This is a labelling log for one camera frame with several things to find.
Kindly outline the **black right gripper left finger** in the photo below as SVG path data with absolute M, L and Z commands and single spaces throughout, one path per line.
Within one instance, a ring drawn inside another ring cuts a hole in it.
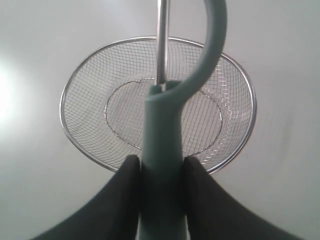
M 125 158 L 110 181 L 81 209 L 37 240 L 134 240 L 142 192 L 140 160 Z

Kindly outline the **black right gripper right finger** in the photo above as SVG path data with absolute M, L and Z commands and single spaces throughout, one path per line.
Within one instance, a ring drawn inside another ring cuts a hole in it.
M 183 162 L 185 212 L 192 240 L 293 240 L 229 195 L 195 157 Z

